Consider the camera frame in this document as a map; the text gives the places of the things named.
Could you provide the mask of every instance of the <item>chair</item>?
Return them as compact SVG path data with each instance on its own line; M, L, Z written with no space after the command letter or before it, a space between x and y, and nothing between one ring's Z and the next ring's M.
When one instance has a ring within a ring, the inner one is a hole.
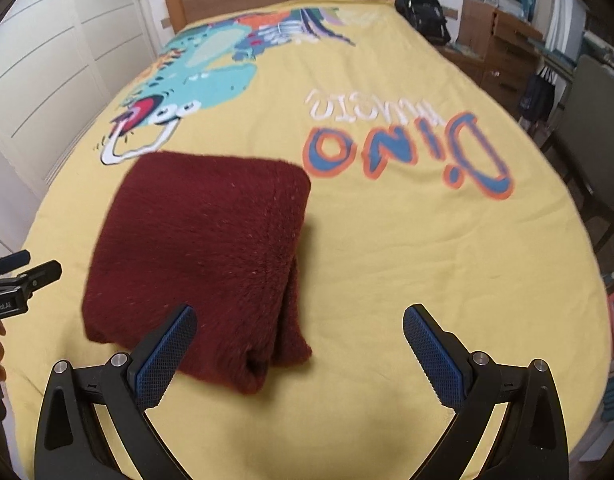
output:
M555 148L583 194L583 222L600 217L609 228L594 245L597 253L614 234L614 71L581 56L558 128L541 151Z

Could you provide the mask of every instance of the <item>metal screw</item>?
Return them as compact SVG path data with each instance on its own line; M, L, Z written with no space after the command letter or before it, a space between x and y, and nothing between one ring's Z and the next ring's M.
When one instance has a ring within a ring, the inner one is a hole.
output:
M111 364L114 366L122 366L127 362L127 354L116 354L111 358Z
M490 357L485 354L485 352L474 352L474 355L472 355L472 359L476 364L481 366L484 366L488 362L490 362Z
M534 366L536 367L536 370L538 370L539 372L547 371L547 363L543 361L542 359L536 359L534 361Z
M68 365L66 361L58 361L55 367L53 367L53 371L57 374L61 374L67 369L67 367Z

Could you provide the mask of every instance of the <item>yellow bedsheet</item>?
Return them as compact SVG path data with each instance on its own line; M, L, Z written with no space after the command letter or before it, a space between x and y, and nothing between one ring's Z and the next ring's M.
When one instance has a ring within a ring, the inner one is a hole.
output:
M452 416L402 335L412 303L499 363L545 359L573 447L607 378L606 298L574 204L526 134L386 2L291 2L212 22L181 33L108 106L37 215L26 248L64 274L7 321L26 466L52 365L115 351L84 335L88 263L133 160L160 148L282 158L312 179L299 264L313 357L251 397L177 374L149 417L193 478L409 478Z

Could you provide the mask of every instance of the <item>folded maroon blanket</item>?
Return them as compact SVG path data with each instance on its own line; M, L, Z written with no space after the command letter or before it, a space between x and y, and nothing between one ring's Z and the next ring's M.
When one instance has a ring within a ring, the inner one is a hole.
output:
M310 190L286 162L151 153L117 191L82 304L92 341L132 349L180 303L198 332L181 370L252 394L311 355L295 252Z

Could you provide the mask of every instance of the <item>chair backrest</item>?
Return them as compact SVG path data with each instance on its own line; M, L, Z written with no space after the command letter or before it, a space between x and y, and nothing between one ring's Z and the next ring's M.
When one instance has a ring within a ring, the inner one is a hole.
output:
M614 71L581 56L558 126L565 147L597 199L614 203Z

